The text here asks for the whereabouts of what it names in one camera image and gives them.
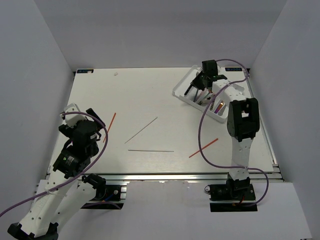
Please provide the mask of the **iridescent rainbow knife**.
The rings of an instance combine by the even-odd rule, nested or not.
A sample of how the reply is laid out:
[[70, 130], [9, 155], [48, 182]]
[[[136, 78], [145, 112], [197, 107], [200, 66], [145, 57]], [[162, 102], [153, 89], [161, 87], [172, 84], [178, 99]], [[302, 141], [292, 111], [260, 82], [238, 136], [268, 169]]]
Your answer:
[[221, 108], [224, 106], [224, 102], [221, 101], [218, 105], [217, 108], [215, 109], [214, 113], [218, 114], [218, 112], [221, 110]]

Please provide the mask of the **grey chopstick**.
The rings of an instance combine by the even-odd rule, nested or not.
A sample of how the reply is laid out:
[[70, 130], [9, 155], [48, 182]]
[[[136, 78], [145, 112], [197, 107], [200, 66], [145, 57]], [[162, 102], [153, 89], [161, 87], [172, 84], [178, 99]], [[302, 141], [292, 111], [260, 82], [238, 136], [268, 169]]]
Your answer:
[[128, 149], [129, 152], [174, 153], [173, 150]]

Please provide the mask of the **orange chopstick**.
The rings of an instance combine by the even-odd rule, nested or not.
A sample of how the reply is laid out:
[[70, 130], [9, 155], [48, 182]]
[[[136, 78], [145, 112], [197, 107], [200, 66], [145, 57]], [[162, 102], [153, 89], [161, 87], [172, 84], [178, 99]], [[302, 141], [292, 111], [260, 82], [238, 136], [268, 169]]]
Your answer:
[[217, 142], [219, 140], [219, 138], [216, 138], [214, 140], [212, 140], [211, 142], [209, 142], [208, 144], [206, 144], [205, 146], [201, 147], [201, 150], [199, 149], [198, 151], [192, 153], [188, 158], [192, 158], [193, 156], [197, 155], [198, 153], [200, 153], [201, 151], [203, 151], [204, 149], [206, 149], [207, 147], [211, 146], [212, 144], [214, 144], [215, 142]]
[[[107, 128], [107, 133], [108, 133], [108, 134], [109, 134], [110, 129], [111, 129], [111, 127], [112, 127], [112, 124], [113, 124], [113, 122], [114, 122], [114, 120], [115, 120], [115, 118], [116, 118], [116, 115], [117, 115], [117, 113], [115, 112], [115, 113], [113, 114], [113, 116], [112, 116], [112, 119], [111, 119], [110, 123], [109, 123], [109, 126], [108, 126], [108, 128]], [[104, 137], [103, 143], [105, 143], [106, 140], [107, 140], [107, 136]]]

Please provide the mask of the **white chopstick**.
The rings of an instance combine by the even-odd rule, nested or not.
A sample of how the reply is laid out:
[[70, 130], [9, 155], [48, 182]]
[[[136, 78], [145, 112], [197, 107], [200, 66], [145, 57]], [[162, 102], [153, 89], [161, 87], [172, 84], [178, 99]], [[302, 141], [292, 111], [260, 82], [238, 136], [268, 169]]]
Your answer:
[[158, 119], [158, 116], [155, 117], [153, 120], [151, 120], [148, 124], [146, 124], [142, 129], [140, 129], [137, 133], [135, 133], [132, 137], [130, 137], [127, 141], [124, 142], [124, 144], [131, 141], [134, 137], [136, 137], [139, 133], [141, 133], [144, 129], [146, 129], [149, 125], [151, 125], [154, 121]]

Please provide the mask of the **fork with black patterned handle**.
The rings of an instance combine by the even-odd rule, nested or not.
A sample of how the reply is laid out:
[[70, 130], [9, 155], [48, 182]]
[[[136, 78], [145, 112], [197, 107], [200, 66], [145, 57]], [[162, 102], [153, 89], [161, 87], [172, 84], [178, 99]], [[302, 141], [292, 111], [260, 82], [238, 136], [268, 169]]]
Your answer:
[[187, 90], [184, 93], [184, 96], [186, 96], [189, 93], [189, 91], [192, 89], [192, 87], [193, 87], [192, 85], [189, 85], [189, 87], [187, 88]]

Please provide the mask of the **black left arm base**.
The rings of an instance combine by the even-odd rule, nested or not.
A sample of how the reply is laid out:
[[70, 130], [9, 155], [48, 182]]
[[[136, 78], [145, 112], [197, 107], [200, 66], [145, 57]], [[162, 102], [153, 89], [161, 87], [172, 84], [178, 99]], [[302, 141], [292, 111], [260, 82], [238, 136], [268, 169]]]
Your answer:
[[101, 176], [91, 173], [83, 175], [81, 183], [92, 186], [94, 196], [81, 209], [85, 210], [121, 210], [125, 200], [125, 186], [120, 184], [109, 184]]

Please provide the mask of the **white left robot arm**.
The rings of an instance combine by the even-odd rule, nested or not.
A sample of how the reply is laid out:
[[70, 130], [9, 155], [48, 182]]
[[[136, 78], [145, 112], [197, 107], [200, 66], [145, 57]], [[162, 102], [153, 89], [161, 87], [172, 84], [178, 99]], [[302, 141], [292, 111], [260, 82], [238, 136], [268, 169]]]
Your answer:
[[[23, 200], [23, 204], [34, 204], [25, 217], [8, 227], [8, 234], [17, 240], [56, 240], [59, 229], [83, 205], [105, 196], [106, 187], [98, 176], [84, 177], [104, 153], [98, 141], [100, 131], [106, 130], [105, 123], [92, 108], [82, 112], [76, 104], [65, 107], [60, 117], [65, 123], [58, 130], [67, 141], [52, 165], [44, 191]], [[74, 197], [68, 197], [67, 192], [79, 177], [83, 177], [83, 184]]]

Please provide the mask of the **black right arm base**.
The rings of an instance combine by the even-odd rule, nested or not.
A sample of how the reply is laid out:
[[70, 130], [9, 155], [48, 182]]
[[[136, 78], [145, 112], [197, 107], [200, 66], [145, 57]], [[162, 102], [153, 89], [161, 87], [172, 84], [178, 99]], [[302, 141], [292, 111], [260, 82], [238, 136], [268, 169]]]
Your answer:
[[228, 178], [224, 184], [210, 184], [204, 188], [209, 195], [212, 213], [256, 212], [256, 195], [247, 177], [244, 180]]

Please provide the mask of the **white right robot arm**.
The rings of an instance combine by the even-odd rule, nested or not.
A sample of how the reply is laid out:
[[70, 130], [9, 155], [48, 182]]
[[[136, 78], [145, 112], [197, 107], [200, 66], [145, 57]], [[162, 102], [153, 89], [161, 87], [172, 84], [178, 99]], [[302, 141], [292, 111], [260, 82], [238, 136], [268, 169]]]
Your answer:
[[236, 84], [241, 81], [229, 81], [219, 74], [216, 60], [202, 62], [202, 71], [191, 82], [199, 90], [210, 90], [213, 97], [210, 104], [218, 97], [228, 106], [226, 128], [231, 136], [231, 166], [220, 166], [228, 169], [226, 195], [236, 200], [250, 185], [249, 160], [251, 145], [260, 130], [259, 103], [254, 97], [246, 97]]

